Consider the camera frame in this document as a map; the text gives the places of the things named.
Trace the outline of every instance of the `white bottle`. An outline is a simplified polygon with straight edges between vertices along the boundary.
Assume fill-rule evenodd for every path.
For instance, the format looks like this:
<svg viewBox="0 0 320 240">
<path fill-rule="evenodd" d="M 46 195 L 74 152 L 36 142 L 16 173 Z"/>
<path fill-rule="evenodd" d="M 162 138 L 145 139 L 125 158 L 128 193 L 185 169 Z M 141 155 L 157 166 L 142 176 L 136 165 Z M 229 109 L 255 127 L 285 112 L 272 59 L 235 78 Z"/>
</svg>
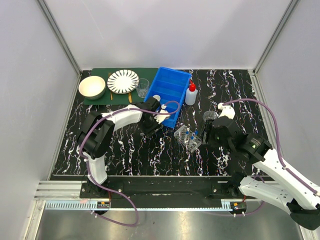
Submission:
<svg viewBox="0 0 320 240">
<path fill-rule="evenodd" d="M 196 89 L 196 85 L 191 83 L 189 88 L 186 90 L 185 94 L 185 103 L 187 105 L 193 105 L 196 102 L 198 90 Z"/>
</svg>

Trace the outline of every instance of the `white wall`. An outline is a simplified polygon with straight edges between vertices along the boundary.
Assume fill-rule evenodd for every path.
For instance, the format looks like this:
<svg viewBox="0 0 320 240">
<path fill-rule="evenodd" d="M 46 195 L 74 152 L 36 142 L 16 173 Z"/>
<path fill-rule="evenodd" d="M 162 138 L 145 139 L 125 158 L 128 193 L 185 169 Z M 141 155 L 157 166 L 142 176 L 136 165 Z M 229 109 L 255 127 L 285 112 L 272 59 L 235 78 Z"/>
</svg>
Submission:
<svg viewBox="0 0 320 240">
<path fill-rule="evenodd" d="M 0 238 L 16 240 L 77 77 L 35 0 L 1 1 L 0 17 Z"/>
<path fill-rule="evenodd" d="M 82 69 L 252 69 L 290 0 L 46 2 Z"/>
<path fill-rule="evenodd" d="M 320 1 L 300 1 L 258 73 L 286 160 L 320 185 Z"/>
</svg>

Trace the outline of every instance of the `metallic floor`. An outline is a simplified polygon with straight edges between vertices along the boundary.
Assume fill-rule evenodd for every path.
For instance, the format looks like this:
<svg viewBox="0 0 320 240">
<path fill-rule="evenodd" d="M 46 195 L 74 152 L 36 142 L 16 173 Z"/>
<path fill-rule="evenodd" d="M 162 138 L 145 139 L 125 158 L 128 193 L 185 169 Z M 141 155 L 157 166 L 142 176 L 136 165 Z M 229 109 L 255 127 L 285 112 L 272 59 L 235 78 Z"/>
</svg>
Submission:
<svg viewBox="0 0 320 240">
<path fill-rule="evenodd" d="M 258 206 L 248 203 L 248 211 Z M 133 223 L 134 212 L 110 211 L 106 216 Z M 87 211 L 45 210 L 37 240 L 302 240 L 290 216 L 266 204 L 246 217 L 214 216 L 209 212 L 140 212 L 137 227 L 123 227 L 94 218 Z"/>
</svg>

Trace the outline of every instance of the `table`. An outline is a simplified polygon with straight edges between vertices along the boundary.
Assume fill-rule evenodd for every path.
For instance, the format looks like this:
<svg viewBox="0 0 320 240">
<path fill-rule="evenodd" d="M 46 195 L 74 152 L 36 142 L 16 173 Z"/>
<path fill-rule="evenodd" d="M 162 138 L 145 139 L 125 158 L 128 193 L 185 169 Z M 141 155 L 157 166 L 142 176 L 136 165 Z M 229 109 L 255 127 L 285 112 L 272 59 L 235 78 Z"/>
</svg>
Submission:
<svg viewBox="0 0 320 240">
<path fill-rule="evenodd" d="M 189 153 L 174 138 L 174 132 L 183 124 L 191 131 L 201 130 L 202 115 L 216 111 L 218 103 L 239 98 L 255 98 L 255 92 L 247 70 L 208 69 L 184 70 L 192 74 L 198 89 L 193 106 L 183 104 L 175 129 L 164 127 L 151 139 L 141 136 L 137 124 L 119 129 L 114 133 L 105 157 L 108 175 L 124 176 L 229 176 L 235 171 L 256 174 L 258 169 L 245 162 L 231 159 L 222 147 L 201 145 Z M 83 71 L 82 79 L 90 76 Z M 61 148 L 51 173 L 51 180 L 74 180 L 86 174 L 86 164 L 78 155 L 77 134 L 86 115 L 114 111 L 124 106 L 84 105 L 77 92 Z M 253 102 L 235 103 L 235 120 L 247 133 L 267 137 L 259 106 Z"/>
</svg>

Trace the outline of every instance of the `green placemat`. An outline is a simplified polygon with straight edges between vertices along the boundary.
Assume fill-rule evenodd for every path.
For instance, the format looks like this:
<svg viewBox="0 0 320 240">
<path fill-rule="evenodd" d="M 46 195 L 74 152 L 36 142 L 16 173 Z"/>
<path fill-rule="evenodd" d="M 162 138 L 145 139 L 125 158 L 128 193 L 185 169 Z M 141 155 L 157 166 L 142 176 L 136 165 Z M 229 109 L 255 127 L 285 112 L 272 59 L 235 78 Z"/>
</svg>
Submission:
<svg viewBox="0 0 320 240">
<path fill-rule="evenodd" d="M 91 76 L 99 76 L 105 80 L 107 84 L 107 80 L 109 78 L 109 74 L 113 74 L 116 71 L 128 69 L 136 72 L 140 79 L 148 79 L 149 86 L 151 86 L 152 81 L 154 80 L 158 68 L 94 68 L 91 71 Z M 138 96 L 136 90 L 131 92 L 132 103 L 134 102 L 142 102 L 144 99 Z M 128 105 L 130 104 L 127 94 L 115 94 L 112 93 L 112 100 L 110 95 L 110 90 L 108 87 L 105 89 L 104 95 L 97 100 L 89 100 L 84 99 L 83 103 L 85 105 Z"/>
</svg>

